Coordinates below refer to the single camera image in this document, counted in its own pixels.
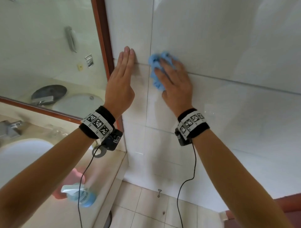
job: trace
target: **wall outlet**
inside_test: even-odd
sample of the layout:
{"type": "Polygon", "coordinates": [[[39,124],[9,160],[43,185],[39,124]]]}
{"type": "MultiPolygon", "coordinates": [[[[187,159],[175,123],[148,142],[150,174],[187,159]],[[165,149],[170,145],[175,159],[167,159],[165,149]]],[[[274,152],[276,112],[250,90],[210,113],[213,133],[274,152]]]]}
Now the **wall outlet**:
{"type": "Polygon", "coordinates": [[[78,63],[77,65],[78,71],[82,71],[84,69],[84,66],[82,63],[78,63]]]}

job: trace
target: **hand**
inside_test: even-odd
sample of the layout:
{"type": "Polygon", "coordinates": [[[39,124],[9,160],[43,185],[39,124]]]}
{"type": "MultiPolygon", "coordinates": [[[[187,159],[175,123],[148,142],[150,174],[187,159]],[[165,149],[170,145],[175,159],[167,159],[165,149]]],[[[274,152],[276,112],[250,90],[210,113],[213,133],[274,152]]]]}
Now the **hand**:
{"type": "Polygon", "coordinates": [[[104,107],[117,120],[132,104],[135,93],[131,88],[131,76],[135,52],[128,46],[120,52],[117,65],[106,88],[104,107]]]}
{"type": "Polygon", "coordinates": [[[172,63],[176,70],[165,60],[160,61],[169,78],[158,68],[155,68],[154,72],[166,89],[162,98],[178,118],[184,111],[193,108],[192,84],[183,64],[175,60],[172,60],[172,63]]]}

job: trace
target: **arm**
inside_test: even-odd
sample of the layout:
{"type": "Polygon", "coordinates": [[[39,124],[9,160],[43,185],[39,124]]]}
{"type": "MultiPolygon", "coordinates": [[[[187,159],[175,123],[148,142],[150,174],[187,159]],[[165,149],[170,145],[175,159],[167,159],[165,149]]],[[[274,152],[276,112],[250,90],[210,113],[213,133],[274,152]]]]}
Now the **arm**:
{"type": "MultiPolygon", "coordinates": [[[[168,77],[155,73],[165,86],[162,97],[175,116],[192,108],[192,84],[184,66],[173,61],[177,71],[161,62],[168,77]]],[[[283,211],[210,130],[193,138],[202,164],[216,190],[243,227],[291,227],[283,211]]]]}
{"type": "MultiPolygon", "coordinates": [[[[125,47],[108,81],[104,107],[115,119],[134,99],[130,86],[134,51],[125,47]]],[[[0,189],[0,227],[20,227],[71,172],[95,139],[79,128],[0,189]]]]}

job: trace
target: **forearm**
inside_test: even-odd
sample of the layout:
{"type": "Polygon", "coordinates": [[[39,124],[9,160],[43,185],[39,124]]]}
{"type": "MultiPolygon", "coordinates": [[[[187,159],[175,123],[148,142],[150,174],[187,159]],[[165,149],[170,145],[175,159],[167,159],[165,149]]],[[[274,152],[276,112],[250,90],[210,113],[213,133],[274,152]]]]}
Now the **forearm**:
{"type": "Polygon", "coordinates": [[[213,185],[243,227],[292,227],[271,196],[210,129],[193,143],[213,185]]]}
{"type": "Polygon", "coordinates": [[[76,166],[94,139],[80,129],[65,137],[0,189],[0,227],[19,227],[76,166]]]}

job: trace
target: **gray ring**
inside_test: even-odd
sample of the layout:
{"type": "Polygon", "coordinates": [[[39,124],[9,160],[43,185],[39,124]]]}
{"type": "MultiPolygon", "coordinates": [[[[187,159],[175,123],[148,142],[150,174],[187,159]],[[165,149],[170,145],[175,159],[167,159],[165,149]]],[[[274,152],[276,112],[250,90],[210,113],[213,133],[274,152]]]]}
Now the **gray ring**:
{"type": "Polygon", "coordinates": [[[106,154],[106,152],[107,152],[107,149],[104,146],[102,146],[102,145],[96,145],[94,147],[94,149],[92,150],[92,155],[94,155],[95,158],[101,158],[102,156],[104,156],[106,154]],[[97,154],[97,155],[95,154],[94,155],[95,150],[97,150],[98,148],[100,150],[100,154],[97,154]]]}

